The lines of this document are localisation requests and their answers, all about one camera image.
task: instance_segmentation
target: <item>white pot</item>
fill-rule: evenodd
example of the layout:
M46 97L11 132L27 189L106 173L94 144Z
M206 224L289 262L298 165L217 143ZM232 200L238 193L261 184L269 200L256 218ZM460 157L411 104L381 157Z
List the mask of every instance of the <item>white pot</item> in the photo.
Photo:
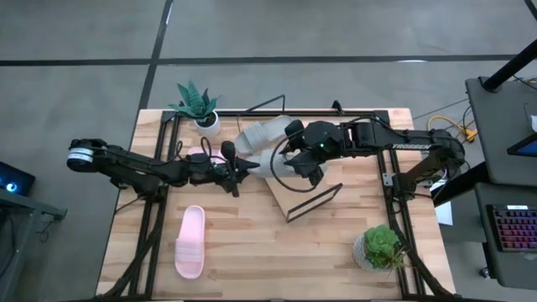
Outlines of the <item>white pot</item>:
M362 234L356 239L352 246L352 256L354 261L360 266L360 268L367 270L368 272L388 272L390 268L375 268L367 259L365 251L366 238Z
M220 132L220 118L218 117L218 113L212 113L215 114L216 121L210 127L202 127L198 125L196 120L194 120L194 124L196 125L198 132L206 138L214 138Z

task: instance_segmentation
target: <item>keyboard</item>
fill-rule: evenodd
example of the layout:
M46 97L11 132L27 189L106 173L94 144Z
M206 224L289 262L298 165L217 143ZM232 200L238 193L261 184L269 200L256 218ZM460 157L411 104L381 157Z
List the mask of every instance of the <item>keyboard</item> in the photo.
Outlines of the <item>keyboard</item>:
M537 207L489 206L502 252L537 253Z

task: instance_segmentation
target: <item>gray floor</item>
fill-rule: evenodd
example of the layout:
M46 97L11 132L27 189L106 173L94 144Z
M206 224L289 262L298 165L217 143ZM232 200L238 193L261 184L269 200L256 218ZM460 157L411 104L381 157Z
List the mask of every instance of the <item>gray floor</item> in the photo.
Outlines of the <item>gray floor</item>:
M0 0L0 60L149 59L164 2ZM522 0L175 0L161 57L500 55L520 51L536 31ZM284 93L288 107L327 107L337 99L344 107L409 107L418 117L466 98L466 78L490 75L504 63L159 66L148 107L177 102L175 83L192 79L222 95L223 108ZM36 238L18 288L21 301L93 295L117 191L105 177L69 171L67 148L73 138L128 147L147 70L0 67L0 161L37 176L35 198L69 208L47 243ZM537 64L519 75L537 75ZM427 114L414 125L425 128L435 114L458 121L467 106ZM465 146L469 163L480 163L479 141ZM469 204L464 198L457 204ZM532 300L534 292L477 276L484 264L479 244L442 231L458 294Z

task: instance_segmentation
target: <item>succulent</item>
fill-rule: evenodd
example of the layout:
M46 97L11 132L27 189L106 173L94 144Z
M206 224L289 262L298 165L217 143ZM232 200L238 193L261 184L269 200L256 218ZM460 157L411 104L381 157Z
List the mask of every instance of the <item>succulent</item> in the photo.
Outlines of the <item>succulent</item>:
M398 268L404 266L403 250L395 232L385 225L372 227L365 234L366 259L375 268Z
M188 88L177 84L179 92L183 96L183 102L178 104L169 104L172 109L175 109L182 117L189 117L198 122L206 122L216 107L218 97L210 99L207 95L209 88L206 88L203 95L194 86L192 81L188 81Z

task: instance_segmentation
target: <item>wooden table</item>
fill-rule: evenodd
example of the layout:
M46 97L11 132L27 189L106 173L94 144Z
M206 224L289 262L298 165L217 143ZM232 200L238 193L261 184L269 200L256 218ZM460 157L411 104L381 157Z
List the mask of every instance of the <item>wooden table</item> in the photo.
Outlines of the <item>wooden table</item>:
M413 128L409 109L388 109L393 128ZM153 156L162 111L142 110L131 150ZM240 119L244 129L257 117ZM304 117L346 121L349 117ZM213 148L237 136L235 118L222 118L222 131ZM181 120L181 153L199 146L192 121ZM402 171L416 165L419 152L398 151ZM325 179L344 186L334 200L285 223L265 180L248 176L239 185L240 197L220 186L187 185L169 190L159 250L155 299L395 299L400 298L397 274L369 273L352 260L354 240L369 227L387 223L377 157L339 159L329 163ZM125 190L117 206L135 194ZM206 210L206 261L199 279L186 280L175 271L174 249L187 206ZM455 292L435 209L430 199L409 203L418 254L442 285ZM119 212L113 221L97 293L112 287L134 257L143 201ZM413 278L408 271L408 280ZM145 282L144 273L140 284Z

